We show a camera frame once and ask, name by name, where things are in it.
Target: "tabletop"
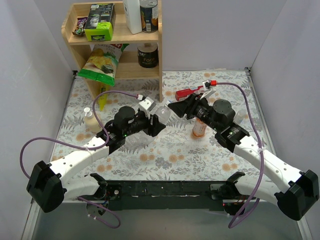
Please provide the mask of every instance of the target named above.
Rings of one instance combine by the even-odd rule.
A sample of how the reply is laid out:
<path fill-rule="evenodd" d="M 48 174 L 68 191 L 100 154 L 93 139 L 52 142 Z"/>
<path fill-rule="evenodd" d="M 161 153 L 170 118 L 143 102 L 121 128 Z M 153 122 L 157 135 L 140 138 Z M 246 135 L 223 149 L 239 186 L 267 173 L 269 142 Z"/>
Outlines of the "tabletop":
<path fill-rule="evenodd" d="M 166 99 L 176 101 L 177 90 L 200 86 L 202 81 L 208 79 L 236 83 L 244 89 L 254 124 L 268 149 L 268 138 L 245 71 L 164 71 L 162 89 L 165 101 Z M 118 80 L 111 89 L 142 94 L 158 101 L 158 81 L 158 79 Z M 215 94 L 208 101 L 212 104 L 218 99 L 228 100 L 235 112 L 246 109 L 243 95 L 233 86 L 218 85 Z M 123 94 L 110 93 L 103 111 L 97 110 L 97 112 L 101 115 L 101 120 L 106 123 L 113 119 L 114 114 L 122 106 L 138 109 L 138 100 Z M 83 146 L 95 136 L 84 123 L 85 107 L 92 107 L 92 98 L 84 80 L 76 77 L 57 136 L 58 140 Z M 192 134 L 194 122 L 194 119 L 179 118 L 171 112 L 166 128 L 152 143 L 139 144 L 130 149 L 124 145 L 111 155 L 92 163 L 73 178 L 98 173 L 106 180 L 225 181 L 237 171 L 244 172 L 252 178 L 258 177 L 258 169 L 221 147 L 209 127 L 204 137 L 194 137 Z M 241 126 L 256 138 L 248 115 L 245 116 Z M 51 161 L 60 159 L 72 151 L 74 149 L 56 144 Z"/>

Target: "cable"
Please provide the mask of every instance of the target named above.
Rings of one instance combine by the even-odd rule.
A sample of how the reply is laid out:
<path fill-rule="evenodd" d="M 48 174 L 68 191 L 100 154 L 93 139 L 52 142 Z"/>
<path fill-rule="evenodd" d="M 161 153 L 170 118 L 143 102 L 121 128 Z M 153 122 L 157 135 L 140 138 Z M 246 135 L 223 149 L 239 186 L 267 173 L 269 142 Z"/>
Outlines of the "cable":
<path fill-rule="evenodd" d="M 249 103 L 248 103 L 248 99 L 247 99 L 247 96 L 246 96 L 246 93 L 245 91 L 237 84 L 233 83 L 233 82 L 217 82 L 217 85 L 231 85 L 231 86 L 234 86 L 236 88 L 238 88 L 243 97 L 244 97 L 244 101 L 245 101 L 245 105 L 246 105 L 246 110 L 248 112 L 248 116 L 249 116 L 249 119 L 250 119 L 250 123 L 252 125 L 252 128 L 253 128 L 253 131 L 256 135 L 256 138 L 258 140 L 258 147 L 261 149 L 262 148 L 262 141 L 260 139 L 260 136 L 259 136 L 259 133 L 255 127 L 255 123 L 254 123 L 254 120 L 251 116 L 251 113 L 250 113 L 250 109 L 249 109 Z M 260 157 L 261 157 L 261 165 L 260 165 L 260 173 L 259 173 L 259 177 L 258 177 L 258 180 L 256 182 L 256 185 L 252 191 L 252 193 L 250 194 L 250 196 L 248 197 L 248 199 L 246 200 L 246 202 L 242 205 L 242 207 L 236 212 L 236 214 L 233 216 L 232 220 L 230 221 L 229 225 L 228 225 L 228 228 L 232 229 L 234 228 L 235 226 L 237 226 L 239 223 L 241 223 L 243 220 L 245 220 L 257 207 L 260 199 L 257 198 L 253 207 L 246 213 L 244 213 L 243 215 L 240 216 L 241 212 L 249 205 L 250 201 L 252 200 L 252 198 L 255 196 L 259 186 L 260 186 L 260 183 L 262 181 L 262 177 L 264 175 L 264 168 L 265 168 L 265 158 L 264 158 L 264 153 L 263 151 L 260 151 Z"/>
<path fill-rule="evenodd" d="M 65 145 L 67 147 L 71 147 L 71 148 L 74 148 L 74 149 L 78 149 L 78 150 L 97 150 L 97 149 L 100 149 L 100 148 L 103 148 L 104 146 L 106 146 L 106 144 L 109 142 L 109 134 L 108 134 L 108 131 L 105 129 L 105 126 L 103 125 L 103 123 L 99 120 L 98 116 L 97 116 L 97 113 L 96 113 L 96 108 L 95 108 L 95 104 L 97 102 L 97 100 L 104 94 L 110 94 L 110 93 L 118 93 L 118 94 L 124 94 L 124 95 L 127 95 L 127 96 L 130 96 L 130 97 L 134 97 L 134 98 L 138 98 L 138 95 L 134 95 L 134 94 L 130 94 L 128 92 L 124 92 L 124 91 L 116 91 L 116 90 L 110 90 L 110 91 L 104 91 L 102 93 L 100 93 L 98 96 L 96 96 L 96 98 L 93 100 L 93 104 L 92 104 L 92 112 L 96 118 L 96 120 L 98 121 L 100 127 L 102 127 L 102 130 L 104 131 L 105 135 L 106 135 L 106 140 L 105 142 L 100 145 L 100 146 L 95 146 L 95 147 L 83 147 L 83 146 L 76 146 L 76 145 L 72 145 L 72 144 L 69 144 L 69 143 L 66 143 L 66 142 L 63 142 L 63 141 L 59 141 L 57 139 L 54 139 L 54 138 L 50 138 L 50 137 L 44 137 L 44 136 L 40 136 L 40 137 L 35 137 L 35 138 L 32 138 L 30 139 L 29 141 L 27 141 L 23 147 L 21 148 L 21 151 L 20 151 L 20 157 L 19 157 L 19 161 L 20 161 L 20 167 L 21 167 L 21 170 L 23 172 L 23 174 L 28 178 L 30 179 L 30 176 L 29 174 L 26 172 L 26 169 L 24 167 L 24 164 L 23 164 L 23 154 L 24 154 L 24 151 L 25 151 L 25 148 L 32 142 L 36 141 L 36 140 L 46 140 L 46 141 L 50 141 L 50 142 L 54 142 L 54 143 L 57 143 L 57 144 L 61 144 L 61 145 Z"/>
<path fill-rule="evenodd" d="M 90 215 L 90 217 L 92 217 L 93 219 L 102 222 L 103 224 L 107 225 L 109 228 L 112 228 L 112 229 L 117 229 L 117 228 L 119 228 L 119 227 L 121 226 L 120 217 L 119 217 L 114 211 L 111 211 L 111 210 L 109 210 L 108 208 L 106 208 L 106 207 L 104 207 L 104 206 L 101 206 L 101 205 L 99 205 L 99 204 L 97 204 L 97 203 L 94 203 L 94 202 L 92 202 L 92 201 L 86 200 L 86 199 L 84 199 L 84 198 L 81 197 L 81 196 L 78 196 L 77 199 L 80 200 L 80 201 L 84 201 L 84 202 L 86 202 L 87 204 L 91 204 L 91 205 L 93 205 L 93 206 L 96 206 L 96 207 L 98 207 L 98 208 L 101 208 L 101 209 L 103 209 L 103 210 L 106 210 L 107 212 L 111 213 L 111 214 L 112 214 L 113 216 L 115 216 L 115 218 L 118 220 L 118 225 L 116 225 L 116 226 L 115 226 L 115 225 L 111 225 L 110 223 L 108 223 L 107 221 L 101 219 L 100 217 L 91 216 L 91 215 Z"/>

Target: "table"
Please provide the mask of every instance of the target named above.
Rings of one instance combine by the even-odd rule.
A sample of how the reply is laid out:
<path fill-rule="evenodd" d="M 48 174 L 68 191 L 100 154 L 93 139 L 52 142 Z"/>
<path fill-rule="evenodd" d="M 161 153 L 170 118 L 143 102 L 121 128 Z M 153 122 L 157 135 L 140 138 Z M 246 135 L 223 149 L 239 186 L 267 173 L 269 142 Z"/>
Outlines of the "table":
<path fill-rule="evenodd" d="M 245 71 L 164 71 L 164 98 L 175 101 L 175 91 L 200 86 L 202 81 L 208 79 L 236 83 L 244 89 L 255 126 L 268 149 L 268 138 Z M 112 89 L 143 94 L 159 100 L 158 79 L 119 80 Z M 246 109 L 241 92 L 233 86 L 217 86 L 217 91 L 209 98 L 209 102 L 212 104 L 217 99 L 230 101 L 236 112 Z M 84 80 L 76 77 L 57 139 L 78 146 L 87 143 L 94 134 L 84 124 L 83 109 L 91 106 L 92 99 Z M 98 111 L 103 122 L 113 119 L 122 106 L 138 109 L 138 100 L 118 93 L 109 94 L 103 112 Z M 140 144 L 135 149 L 128 149 L 124 145 L 112 155 L 92 163 L 73 178 L 98 173 L 106 180 L 224 181 L 237 171 L 252 176 L 253 181 L 258 177 L 259 171 L 249 162 L 218 144 L 212 129 L 207 128 L 203 138 L 194 137 L 194 121 L 178 118 L 172 112 L 166 129 L 148 146 Z M 241 126 L 256 137 L 248 116 Z M 51 160 L 60 159 L 72 151 L 74 149 L 56 144 Z"/>

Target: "black and green box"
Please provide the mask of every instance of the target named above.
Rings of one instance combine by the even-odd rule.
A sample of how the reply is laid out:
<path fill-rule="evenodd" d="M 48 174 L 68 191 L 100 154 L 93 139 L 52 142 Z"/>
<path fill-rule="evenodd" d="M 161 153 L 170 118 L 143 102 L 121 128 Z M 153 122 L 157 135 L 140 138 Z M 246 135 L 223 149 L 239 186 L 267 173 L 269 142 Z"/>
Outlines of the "black and green box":
<path fill-rule="evenodd" d="M 115 4 L 92 4 L 84 32 L 88 41 L 110 41 L 115 26 Z"/>

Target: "white wall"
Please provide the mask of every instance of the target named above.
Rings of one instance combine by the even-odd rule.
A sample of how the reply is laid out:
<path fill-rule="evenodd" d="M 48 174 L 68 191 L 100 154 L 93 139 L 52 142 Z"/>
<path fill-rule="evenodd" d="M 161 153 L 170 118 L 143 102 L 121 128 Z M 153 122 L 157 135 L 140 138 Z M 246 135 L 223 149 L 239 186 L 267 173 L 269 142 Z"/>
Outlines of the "white wall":
<path fill-rule="evenodd" d="M 72 69 L 61 25 L 73 2 L 34 0 Z M 162 0 L 163 69 L 252 66 L 286 0 Z"/>
<path fill-rule="evenodd" d="M 20 149 L 31 138 L 56 137 L 72 72 L 33 0 L 0 1 L 0 18 L 0 239 L 17 240 L 31 202 Z M 52 148 L 45 142 L 27 147 L 27 172 L 48 162 Z"/>
<path fill-rule="evenodd" d="M 320 2 L 284 5 L 253 67 L 252 78 L 276 153 L 320 176 Z M 320 239 L 320 203 L 306 214 Z"/>

